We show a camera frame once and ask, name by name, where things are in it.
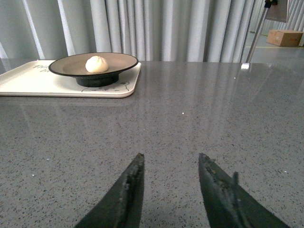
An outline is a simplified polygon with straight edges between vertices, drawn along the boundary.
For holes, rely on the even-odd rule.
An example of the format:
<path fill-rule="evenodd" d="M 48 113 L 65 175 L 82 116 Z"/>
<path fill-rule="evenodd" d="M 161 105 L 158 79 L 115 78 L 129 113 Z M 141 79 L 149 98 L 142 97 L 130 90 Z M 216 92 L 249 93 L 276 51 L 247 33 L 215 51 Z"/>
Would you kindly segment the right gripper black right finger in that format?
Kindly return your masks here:
<path fill-rule="evenodd" d="M 199 154 L 199 181 L 212 228 L 287 228 L 281 219 L 239 185 L 238 172 L 229 176 L 208 155 Z"/>

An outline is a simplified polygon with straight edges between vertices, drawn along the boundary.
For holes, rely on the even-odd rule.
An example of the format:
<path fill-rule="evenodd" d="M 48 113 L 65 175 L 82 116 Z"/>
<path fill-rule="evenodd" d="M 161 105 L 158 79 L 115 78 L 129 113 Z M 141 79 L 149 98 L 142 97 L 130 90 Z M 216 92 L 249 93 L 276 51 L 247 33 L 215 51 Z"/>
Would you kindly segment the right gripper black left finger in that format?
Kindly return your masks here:
<path fill-rule="evenodd" d="M 138 228 L 144 195 L 144 155 L 137 154 L 77 228 Z"/>

